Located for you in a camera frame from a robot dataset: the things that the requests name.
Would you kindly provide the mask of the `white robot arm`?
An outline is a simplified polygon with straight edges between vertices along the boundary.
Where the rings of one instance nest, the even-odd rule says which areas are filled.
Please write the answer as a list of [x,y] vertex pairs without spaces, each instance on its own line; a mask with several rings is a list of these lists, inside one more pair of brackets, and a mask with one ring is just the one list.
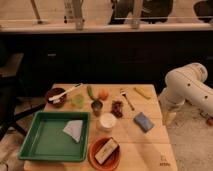
[[166,87],[158,96],[164,125],[171,123],[186,100],[213,119],[213,88],[204,84],[207,77],[207,69],[200,63],[190,63],[166,74]]

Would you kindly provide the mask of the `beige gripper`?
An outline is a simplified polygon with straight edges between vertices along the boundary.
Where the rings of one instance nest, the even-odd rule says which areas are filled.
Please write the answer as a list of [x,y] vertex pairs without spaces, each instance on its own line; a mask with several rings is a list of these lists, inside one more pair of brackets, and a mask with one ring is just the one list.
[[181,103],[172,103],[169,101],[161,101],[162,123],[169,125],[176,116],[176,112],[181,108]]

